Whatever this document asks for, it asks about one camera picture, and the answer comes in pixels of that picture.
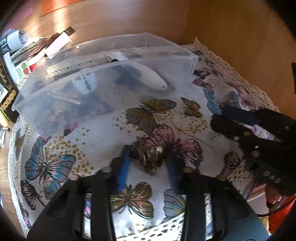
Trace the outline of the person's right hand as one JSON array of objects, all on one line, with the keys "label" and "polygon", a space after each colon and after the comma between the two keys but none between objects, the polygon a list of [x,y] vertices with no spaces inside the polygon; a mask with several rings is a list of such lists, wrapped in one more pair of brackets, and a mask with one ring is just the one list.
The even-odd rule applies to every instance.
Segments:
[{"label": "person's right hand", "polygon": [[265,187],[265,196],[267,202],[271,204],[275,204],[282,198],[282,195],[279,193],[279,191],[275,187],[270,185],[266,185]]}]

